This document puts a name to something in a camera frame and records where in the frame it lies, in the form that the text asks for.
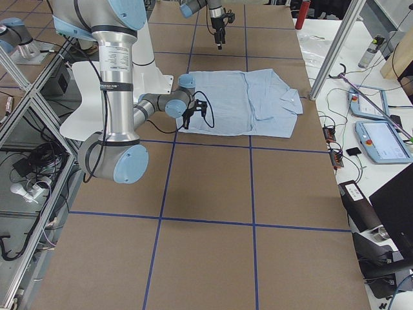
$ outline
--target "floor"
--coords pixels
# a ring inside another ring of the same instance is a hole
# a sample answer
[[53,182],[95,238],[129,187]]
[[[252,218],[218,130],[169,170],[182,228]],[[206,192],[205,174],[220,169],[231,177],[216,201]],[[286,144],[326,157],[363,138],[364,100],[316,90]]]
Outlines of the floor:
[[[0,18],[20,12],[30,31],[62,42],[44,3],[9,2]],[[226,7],[237,17],[218,51],[205,11],[183,19],[175,3],[157,3],[158,67],[174,76],[273,68],[302,97],[293,136],[139,127],[146,174],[81,186],[31,309],[369,309],[290,13]],[[0,84],[13,87],[7,78]],[[152,120],[175,128],[164,114]]]

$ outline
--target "metal pole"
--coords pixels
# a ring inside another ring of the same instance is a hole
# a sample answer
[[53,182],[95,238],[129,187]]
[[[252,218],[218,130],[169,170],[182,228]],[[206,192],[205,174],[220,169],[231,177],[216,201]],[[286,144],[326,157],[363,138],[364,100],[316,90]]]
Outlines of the metal pole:
[[0,64],[6,68],[6,71],[14,78],[16,83],[20,86],[21,89],[25,91],[29,91],[31,84],[25,77],[23,73],[21,73],[20,69],[16,67],[14,62],[8,57],[8,54],[1,48],[0,46]]
[[367,97],[366,94],[364,94],[355,84],[351,83],[345,76],[344,74],[340,73],[338,75],[341,79],[343,79],[344,82],[349,84],[353,89],[357,90],[358,94],[366,99],[368,103],[370,103],[374,108],[376,108],[377,111],[380,112],[380,114],[390,123],[394,126],[394,128],[398,129],[400,132],[402,132],[408,139],[413,142],[413,136],[409,134],[407,131],[405,131],[403,128],[401,128],[398,124],[394,123],[393,119],[391,119],[385,111],[381,110],[369,97]]
[[341,47],[344,45],[354,22],[356,21],[357,17],[363,5],[365,4],[366,0],[352,0],[350,6],[347,9],[347,12],[344,16],[343,21],[341,22],[340,28],[337,31],[336,36],[334,37],[333,43],[331,44],[330,49],[328,50],[327,56],[323,62],[323,65],[318,72],[317,78],[311,88],[309,98],[311,100],[315,100],[321,89],[323,88],[324,82],[330,73],[338,54],[340,53]]

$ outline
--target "blue joint cap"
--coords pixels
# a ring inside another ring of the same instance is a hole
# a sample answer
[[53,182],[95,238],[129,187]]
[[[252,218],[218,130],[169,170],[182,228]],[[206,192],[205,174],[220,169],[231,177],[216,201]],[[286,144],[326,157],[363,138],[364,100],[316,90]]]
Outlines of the blue joint cap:
[[10,43],[7,43],[6,41],[0,40],[0,47],[5,50],[5,52],[8,54],[11,51],[13,51],[14,47]]
[[186,110],[186,104],[182,100],[172,99],[165,106],[165,112],[171,118],[180,118]]
[[0,21],[0,23],[4,24],[5,26],[24,26],[25,25],[22,22],[22,20],[20,18],[17,18],[17,17],[6,18],[6,19]]
[[142,101],[142,99],[143,99],[143,97],[144,97],[145,95],[146,95],[146,94],[141,94],[141,95],[139,96],[139,99],[137,100],[137,102]]
[[195,88],[195,78],[189,73],[182,74],[178,78],[178,85],[183,88]]
[[182,13],[183,17],[185,17],[185,18],[189,18],[194,14],[194,13],[192,13],[190,7],[187,6],[186,4],[181,5],[179,8],[181,9],[181,13]]
[[134,145],[124,151],[114,169],[116,183],[132,184],[142,178],[149,163],[149,154],[143,145]]

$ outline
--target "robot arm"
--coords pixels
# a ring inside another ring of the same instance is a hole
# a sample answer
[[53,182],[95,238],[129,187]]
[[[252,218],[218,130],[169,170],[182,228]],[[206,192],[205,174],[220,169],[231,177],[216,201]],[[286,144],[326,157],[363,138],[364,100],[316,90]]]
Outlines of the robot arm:
[[142,0],[52,0],[54,23],[61,34],[99,43],[98,73],[103,102],[103,132],[91,135],[81,146],[78,162],[91,176],[118,183],[133,183],[148,165],[148,152],[139,144],[135,129],[154,112],[173,118],[194,105],[191,76],[179,79],[168,95],[147,94],[134,106],[132,45],[146,23]]
[[215,30],[213,33],[215,43],[218,49],[222,50],[222,44],[225,44],[225,20],[227,19],[227,23],[233,23],[235,14],[231,11],[226,12],[221,0],[189,0],[181,5],[181,12],[184,17],[189,18],[206,5],[208,5],[212,28]]
[[39,47],[25,24],[16,17],[0,21],[0,46],[6,53],[10,53],[17,47],[25,59],[32,59],[40,54]]

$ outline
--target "black device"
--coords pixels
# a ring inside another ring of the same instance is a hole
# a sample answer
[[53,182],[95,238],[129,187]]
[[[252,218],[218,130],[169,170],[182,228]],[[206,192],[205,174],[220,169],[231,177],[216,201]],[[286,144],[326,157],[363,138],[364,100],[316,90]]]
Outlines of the black device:
[[391,119],[394,123],[398,124],[398,125],[400,126],[400,128],[403,128],[403,126],[401,125],[400,116],[392,114],[392,115],[390,115],[390,119]]
[[29,173],[32,172],[33,168],[27,158],[22,158],[13,164],[13,168],[17,171],[17,173],[22,177],[25,178]]
[[[397,286],[403,275],[413,269],[413,165],[409,165],[398,175],[384,184],[370,198],[370,202],[380,222],[392,238],[399,252],[393,252],[385,263],[382,257],[368,259],[369,265],[362,269],[365,278],[388,278],[393,276]],[[402,290],[412,290],[413,283]],[[375,296],[382,295],[386,289],[374,289]]]
[[[389,245],[377,245],[356,232],[352,235],[360,270],[363,274],[366,274],[368,270],[371,269],[372,264],[381,267],[386,266],[387,262],[403,260],[400,253],[393,252]],[[392,295],[398,284],[408,275],[409,271],[408,269],[405,269],[380,278],[369,279],[367,276],[365,278],[374,296],[376,298],[384,298]],[[412,282],[405,282],[399,289],[401,291],[411,291],[412,288]]]
[[62,62],[57,68],[52,72],[49,80],[45,83],[41,90],[44,96],[61,96],[63,95],[69,85],[70,74]]
[[358,154],[361,154],[361,151],[358,147],[352,147],[351,149],[347,149],[346,152],[349,156],[356,156]]
[[372,194],[370,201],[396,247],[413,263],[412,180],[413,165],[409,165]]
[[338,189],[344,208],[360,232],[381,225],[376,212],[355,181],[340,183]]

